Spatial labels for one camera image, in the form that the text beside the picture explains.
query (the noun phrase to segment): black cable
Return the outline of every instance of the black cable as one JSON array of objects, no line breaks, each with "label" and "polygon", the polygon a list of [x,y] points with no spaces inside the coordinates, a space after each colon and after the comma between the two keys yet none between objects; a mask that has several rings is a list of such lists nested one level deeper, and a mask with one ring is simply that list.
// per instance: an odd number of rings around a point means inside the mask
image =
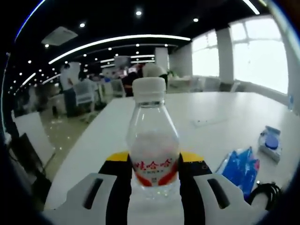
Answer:
[{"label": "black cable", "polygon": [[280,188],[275,183],[259,184],[258,187],[251,192],[246,202],[251,205],[254,198],[260,193],[264,193],[268,197],[266,210],[271,210],[282,194]]}]

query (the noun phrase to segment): window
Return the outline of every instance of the window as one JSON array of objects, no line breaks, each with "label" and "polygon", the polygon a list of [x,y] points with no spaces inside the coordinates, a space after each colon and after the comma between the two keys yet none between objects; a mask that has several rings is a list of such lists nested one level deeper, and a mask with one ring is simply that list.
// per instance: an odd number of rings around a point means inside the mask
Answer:
[{"label": "window", "polygon": [[234,78],[284,94],[288,89],[285,47],[275,21],[256,17],[231,24]]},{"label": "window", "polygon": [[219,76],[219,52],[215,31],[196,37],[192,42],[193,75]]}]

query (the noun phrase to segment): blue package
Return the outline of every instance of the blue package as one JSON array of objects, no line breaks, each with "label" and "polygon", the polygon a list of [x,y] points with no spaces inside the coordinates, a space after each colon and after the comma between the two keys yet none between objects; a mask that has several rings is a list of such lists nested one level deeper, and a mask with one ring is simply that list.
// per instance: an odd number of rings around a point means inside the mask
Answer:
[{"label": "blue package", "polygon": [[216,173],[222,174],[238,186],[246,199],[252,191],[259,163],[251,147],[246,150],[234,150],[226,156]]}]

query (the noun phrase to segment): ceiling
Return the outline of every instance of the ceiling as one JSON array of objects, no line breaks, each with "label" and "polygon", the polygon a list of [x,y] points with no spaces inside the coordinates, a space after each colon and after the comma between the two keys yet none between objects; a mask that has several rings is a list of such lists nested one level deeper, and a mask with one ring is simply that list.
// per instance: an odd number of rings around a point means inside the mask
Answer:
[{"label": "ceiling", "polygon": [[[251,0],[261,14],[268,13],[259,0]],[[12,25],[17,35],[23,22],[40,1],[21,3],[19,12],[14,14]],[[135,38],[102,43],[73,52],[49,65],[48,62],[72,49],[107,38],[126,35],[155,34],[194,38],[211,29],[221,29],[228,23],[255,15],[242,0],[185,0],[185,1],[74,1],[44,0],[33,13],[17,36],[9,51],[6,87],[16,90],[33,73],[37,83],[46,77],[56,75],[65,61],[78,61],[87,68],[100,68],[100,60],[118,55],[154,54],[156,46],[168,44],[171,53],[176,48],[188,44],[186,40],[169,38]],[[42,40],[58,27],[65,27],[78,36],[60,46],[45,48]]]}]

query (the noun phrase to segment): white table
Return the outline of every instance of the white table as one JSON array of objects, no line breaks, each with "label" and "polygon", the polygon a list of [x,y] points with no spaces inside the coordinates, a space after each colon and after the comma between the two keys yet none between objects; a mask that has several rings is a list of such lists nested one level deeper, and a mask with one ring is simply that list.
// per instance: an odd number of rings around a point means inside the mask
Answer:
[{"label": "white table", "polygon": [[[127,149],[125,135],[135,103],[114,99],[89,125],[58,170],[46,208],[61,205],[67,191],[89,173],[97,173],[111,154]],[[252,146],[257,152],[259,134],[266,125],[281,130],[283,152],[278,164],[258,152],[257,179],[289,179],[300,159],[300,118],[287,107],[255,93],[202,92],[167,94],[166,107],[179,132],[181,149],[198,153],[214,172],[225,155]],[[196,127],[195,121],[208,121]]]}]

